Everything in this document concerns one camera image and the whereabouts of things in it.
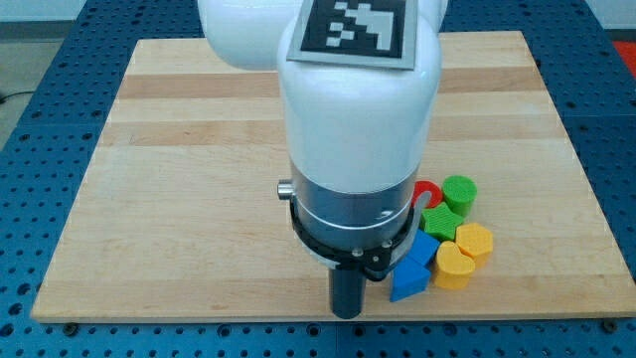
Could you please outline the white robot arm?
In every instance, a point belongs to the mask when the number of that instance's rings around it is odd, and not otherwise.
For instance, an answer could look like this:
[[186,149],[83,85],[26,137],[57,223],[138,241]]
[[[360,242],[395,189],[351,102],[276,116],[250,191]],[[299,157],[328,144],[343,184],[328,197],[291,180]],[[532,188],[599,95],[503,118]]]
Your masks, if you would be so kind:
[[304,245],[385,277],[408,251],[411,194],[441,76],[443,1],[201,0],[227,64],[278,75]]

